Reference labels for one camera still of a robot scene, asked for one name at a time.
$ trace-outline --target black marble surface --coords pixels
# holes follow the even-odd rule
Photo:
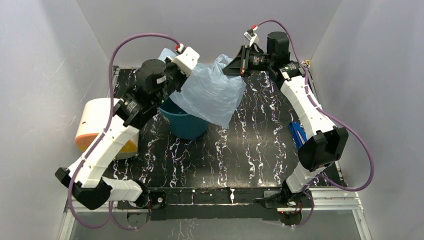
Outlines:
[[[116,98],[135,81],[134,71],[119,71]],[[158,112],[140,130],[138,156],[114,161],[104,176],[139,179],[151,188],[278,187],[299,162],[291,121],[299,119],[289,100],[258,72],[247,79],[229,129],[210,124],[197,140],[183,140],[170,133]],[[345,185],[335,165],[324,173]],[[319,179],[315,185],[328,183]]]

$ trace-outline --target purple cable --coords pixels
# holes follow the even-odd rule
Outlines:
[[[290,36],[290,33],[289,33],[289,32],[287,31],[287,29],[283,26],[283,24],[281,24],[279,21],[277,21],[277,20],[275,20],[275,19],[270,19],[270,20],[263,21],[263,22],[259,23],[257,26],[259,27],[260,25],[262,25],[262,24],[264,24],[264,23],[268,23],[268,22],[274,22],[274,23],[276,23],[276,24],[280,25],[280,27],[282,27],[282,29],[284,29],[285,33],[287,34],[288,39],[289,39],[289,40],[290,40],[290,42],[291,42],[291,47],[292,47],[292,49],[293,49],[294,57],[296,58],[297,62],[299,62],[299,65],[302,67],[302,69],[305,71],[305,82],[304,82],[304,84],[305,84],[305,93],[308,95],[308,96],[307,96],[307,98],[309,99],[310,103],[311,103],[314,107],[317,107],[317,104],[314,102],[314,100],[312,99],[312,97],[309,95],[309,74],[310,74],[310,73],[309,73],[309,70],[301,64],[301,61],[299,60],[299,57],[298,57],[298,54],[297,54],[297,52],[296,52],[295,45],[294,45],[294,43],[293,43],[292,37]],[[375,166],[374,166],[374,159],[373,159],[373,156],[371,155],[371,151],[370,151],[370,149],[368,148],[368,146],[367,146],[367,144],[365,143],[364,139],[362,139],[362,137],[361,137],[361,136],[359,136],[359,134],[358,134],[355,130],[353,130],[351,127],[349,127],[346,123],[344,123],[344,122],[340,121],[339,119],[335,118],[334,116],[332,116],[332,115],[330,115],[330,114],[326,113],[325,111],[323,111],[323,110],[322,110],[321,108],[319,108],[319,107],[318,107],[316,110],[317,110],[318,112],[320,112],[321,114],[323,114],[323,115],[327,116],[329,119],[333,120],[334,122],[336,122],[336,123],[338,123],[338,124],[342,125],[343,127],[345,127],[345,128],[346,128],[349,132],[351,132],[351,133],[352,133],[352,134],[353,134],[353,135],[354,135],[354,136],[358,139],[358,141],[359,141],[359,142],[360,142],[360,144],[362,145],[363,149],[365,150],[366,155],[368,156],[368,159],[369,159],[369,165],[370,165],[370,172],[369,172],[368,180],[366,180],[366,182],[365,182],[365,184],[364,184],[364,185],[362,185],[362,186],[360,186],[360,187],[357,187],[357,188],[348,188],[348,187],[341,186],[341,185],[339,185],[339,184],[335,183],[333,180],[329,179],[327,176],[322,175],[321,173],[320,173],[320,174],[318,174],[318,176],[320,176],[321,178],[323,178],[323,179],[327,180],[327,181],[328,181],[330,184],[332,184],[333,186],[335,186],[335,187],[337,187],[337,188],[339,188],[339,189],[341,189],[341,190],[344,190],[344,191],[348,191],[348,192],[357,192],[357,191],[364,190],[366,187],[368,187],[368,186],[370,185],[371,181],[372,181],[372,180],[373,180],[373,178],[374,178],[374,167],[375,167]]]
[[[155,33],[155,32],[147,32],[147,33],[139,33],[139,34],[135,34],[133,36],[128,37],[127,39],[125,39],[124,41],[122,41],[113,51],[112,56],[110,57],[110,61],[109,61],[109,68],[108,68],[108,77],[109,77],[109,97],[110,97],[110,111],[109,111],[109,117],[107,119],[107,123],[106,123],[106,127],[104,127],[104,131],[100,134],[100,137],[97,138],[97,140],[93,143],[93,145],[88,149],[87,153],[84,156],[84,159],[87,159],[90,154],[93,152],[93,150],[95,149],[95,147],[100,143],[100,141],[103,139],[103,137],[105,136],[105,133],[109,130],[109,127],[111,126],[112,123],[112,117],[114,115],[114,86],[113,86],[113,68],[114,68],[114,60],[115,57],[119,51],[119,49],[124,46],[126,43],[128,43],[129,41],[132,41],[134,39],[139,39],[139,38],[143,38],[143,37],[158,37],[158,38],[164,38],[164,39],[169,39],[171,41],[173,41],[177,46],[180,46],[180,42],[178,42],[175,38],[168,36],[166,34],[162,34],[162,33]],[[69,182],[69,186],[68,186],[68,192],[67,192],[67,202],[69,205],[69,209],[73,215],[73,217],[84,227],[90,228],[90,229],[98,229],[103,227],[104,225],[106,225],[109,221],[109,219],[111,219],[112,216],[112,208],[111,203],[109,203],[109,213],[107,216],[107,219],[104,223],[100,224],[100,225],[92,225],[89,223],[84,222],[84,220],[79,217],[77,215],[77,212],[74,209],[74,205],[72,204],[72,188],[74,186],[74,182],[75,182],[75,178],[77,177],[78,173],[80,172],[81,168],[84,165],[85,160],[81,160],[81,162],[79,163],[79,165],[76,167],[75,172],[73,173],[70,182]]]
[[[310,201],[312,203],[312,206],[310,207],[309,215],[307,216],[307,218],[305,219],[305,221],[299,223],[298,225],[296,225],[296,227],[301,227],[304,224],[306,224],[309,221],[309,219],[311,219],[312,213],[314,212],[314,208],[315,208],[315,203],[314,203],[314,199],[312,198],[312,196],[309,193],[306,192],[306,189],[303,189],[302,192],[303,192],[303,194],[306,195],[306,197],[308,197],[310,199]]]
[[[120,227],[121,229],[123,229],[123,230],[129,230],[129,231],[134,231],[134,230],[138,230],[138,229],[141,229],[142,227],[144,227],[147,223],[149,223],[150,222],[150,215],[149,215],[149,217],[148,217],[148,220],[147,220],[147,222],[145,222],[145,223],[143,223],[143,224],[141,224],[140,226],[135,226],[135,227],[126,227],[126,226],[123,226],[123,225],[121,225],[117,220],[116,220],[116,218],[115,218],[115,216],[113,215],[113,214],[111,214],[112,215],[112,221],[115,223],[115,225],[116,226],[118,226],[118,227]]]

